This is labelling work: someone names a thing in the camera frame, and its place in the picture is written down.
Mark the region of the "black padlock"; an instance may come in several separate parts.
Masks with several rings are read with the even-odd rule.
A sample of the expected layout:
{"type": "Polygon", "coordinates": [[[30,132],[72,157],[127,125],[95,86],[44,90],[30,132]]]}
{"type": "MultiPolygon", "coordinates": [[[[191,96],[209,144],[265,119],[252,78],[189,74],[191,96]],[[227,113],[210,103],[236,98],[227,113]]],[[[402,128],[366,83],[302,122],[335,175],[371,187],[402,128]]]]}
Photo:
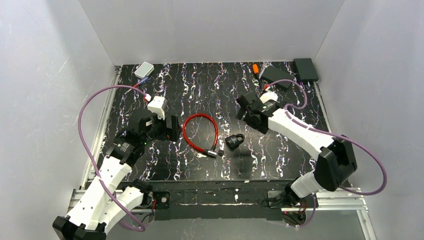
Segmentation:
{"type": "Polygon", "coordinates": [[[245,140],[245,136],[242,133],[233,134],[224,139],[226,146],[234,151],[238,148],[245,140]]]}

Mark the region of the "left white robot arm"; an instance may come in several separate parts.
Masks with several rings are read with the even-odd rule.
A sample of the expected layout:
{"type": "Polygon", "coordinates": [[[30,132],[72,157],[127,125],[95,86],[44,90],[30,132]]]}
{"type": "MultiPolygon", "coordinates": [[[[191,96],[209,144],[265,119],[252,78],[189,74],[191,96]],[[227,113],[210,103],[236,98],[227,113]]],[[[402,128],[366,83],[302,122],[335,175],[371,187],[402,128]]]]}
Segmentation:
{"type": "Polygon", "coordinates": [[[162,118],[147,109],[135,123],[119,131],[106,152],[96,177],[75,206],[58,216],[52,227],[61,240],[104,240],[109,231],[131,210],[154,202],[153,186],[134,180],[114,197],[123,178],[145,153],[146,145],[159,140],[176,142],[182,132],[176,115],[162,118]]]}

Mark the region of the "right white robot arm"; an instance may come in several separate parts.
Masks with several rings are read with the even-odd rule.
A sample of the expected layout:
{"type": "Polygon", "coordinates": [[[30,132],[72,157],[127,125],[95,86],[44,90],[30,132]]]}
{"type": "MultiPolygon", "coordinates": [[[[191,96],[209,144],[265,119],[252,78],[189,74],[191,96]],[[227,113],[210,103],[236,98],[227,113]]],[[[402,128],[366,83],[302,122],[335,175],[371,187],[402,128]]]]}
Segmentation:
{"type": "Polygon", "coordinates": [[[236,117],[265,134],[277,132],[304,149],[315,160],[315,168],[297,177],[276,197],[277,203],[295,205],[321,190],[334,192],[358,168],[352,144],[343,137],[319,133],[291,115],[270,91],[257,96],[253,91],[240,95],[236,117]]]}

